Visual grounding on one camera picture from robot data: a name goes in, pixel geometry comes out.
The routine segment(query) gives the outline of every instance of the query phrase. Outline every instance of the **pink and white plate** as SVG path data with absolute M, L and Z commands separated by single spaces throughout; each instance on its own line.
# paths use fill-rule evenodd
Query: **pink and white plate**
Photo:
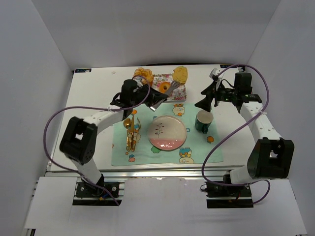
M 173 116 L 155 118 L 148 129 L 150 142 L 161 150 L 179 148 L 186 140 L 187 130 L 184 123 Z

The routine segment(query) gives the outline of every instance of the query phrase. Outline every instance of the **bread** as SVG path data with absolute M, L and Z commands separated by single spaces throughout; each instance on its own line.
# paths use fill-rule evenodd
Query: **bread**
M 144 69 L 144 68 L 142 68 L 142 67 L 139 67 L 138 69 L 136 69 L 136 70 L 134 71 L 134 74 L 133 74 L 133 75 L 134 75 L 134 76 L 135 76 L 135 75 L 144 76 L 144 77 L 148 80 L 150 86 L 152 86 L 154 77 L 153 77 L 153 74 L 152 74 L 152 71 L 151 71 L 151 70 L 149 70 L 149 69 Z M 143 85 L 145 85 L 147 82 L 146 82 L 144 79 L 142 79 L 142 80 L 141 80 L 141 83 L 142 83 Z
M 187 78 L 188 78 L 188 71 L 186 67 L 181 65 L 174 69 L 173 80 L 184 85 L 187 81 Z
M 165 81 L 165 82 L 163 82 L 163 83 L 160 84 L 158 90 L 159 90 L 161 93 L 165 93 L 165 92 L 169 89 L 169 87 L 171 87 L 171 83 Z

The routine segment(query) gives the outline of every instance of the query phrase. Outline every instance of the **table mat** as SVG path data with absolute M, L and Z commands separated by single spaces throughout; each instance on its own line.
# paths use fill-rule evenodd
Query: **table mat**
M 214 120 L 207 134 L 202 134 L 194 127 L 196 114 L 200 111 L 194 104 L 189 103 L 163 103 L 153 112 L 145 105 L 137 107 L 134 128 L 136 149 L 134 152 L 126 151 L 126 128 L 122 122 L 114 124 L 114 139 L 112 150 L 112 166 L 126 166 L 137 164 L 203 163 L 210 150 L 220 141 Z M 180 119 L 186 126 L 187 138 L 184 144 L 173 151 L 163 151 L 153 146 L 148 139 L 148 128 L 153 119 L 171 115 Z M 223 155 L 218 148 L 209 158 L 208 163 L 222 162 Z

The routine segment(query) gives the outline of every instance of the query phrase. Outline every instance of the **white table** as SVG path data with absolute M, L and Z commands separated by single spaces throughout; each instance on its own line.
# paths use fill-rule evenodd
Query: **white table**
M 133 178 L 122 204 L 73 206 L 75 177 L 41 177 L 25 228 L 36 236 L 295 236 L 306 234 L 289 180 L 271 180 L 254 208 L 207 209 L 204 182 Z M 267 184 L 251 186 L 259 199 Z
M 172 73 L 177 66 L 146 66 L 154 74 Z M 209 74 L 213 68 L 219 68 L 219 65 L 186 65 L 188 69 L 188 81 L 186 83 L 188 103 L 196 103 L 202 98 L 200 94 L 212 80 Z M 91 72 L 74 73 L 71 89 L 66 106 L 92 106 L 108 107 L 113 96 L 120 92 L 123 81 L 130 79 L 137 67 L 110 67 L 110 68 L 92 68 Z M 224 78 L 234 83 L 234 75 L 238 72 L 237 68 L 226 71 Z M 220 138 L 225 137 L 233 130 L 242 125 L 245 120 L 238 114 L 236 108 L 231 103 L 221 102 L 218 107 L 212 109 L 217 124 Z M 59 136 L 56 142 L 53 159 L 70 168 L 75 168 L 70 160 L 59 151 L 59 144 L 62 139 L 65 128 L 71 117 L 76 116 L 84 118 L 90 116 L 96 111 L 91 110 L 69 110 L 64 113 Z M 102 171 L 118 170 L 144 170 L 144 169 L 171 169 L 171 168 L 196 168 L 201 164 L 151 164 L 151 165 L 130 165 L 130 166 L 112 166 L 112 137 L 113 127 L 109 127 L 100 133 L 97 137 L 94 160 L 97 167 Z M 244 128 L 222 146 L 223 162 L 210 163 L 207 167 L 236 167 L 247 163 L 247 159 L 253 149 L 254 141 L 248 127 Z M 62 171 L 61 168 L 52 165 L 50 171 Z

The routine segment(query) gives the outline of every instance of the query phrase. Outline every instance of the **orange toy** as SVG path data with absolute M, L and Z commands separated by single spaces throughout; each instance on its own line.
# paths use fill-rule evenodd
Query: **orange toy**
M 169 87 L 171 87 L 171 83 L 170 82 L 163 82 L 163 83 L 160 84 L 158 90 L 161 93 L 165 93 L 169 89 Z
M 207 137 L 207 143 L 212 143 L 215 139 L 212 136 Z

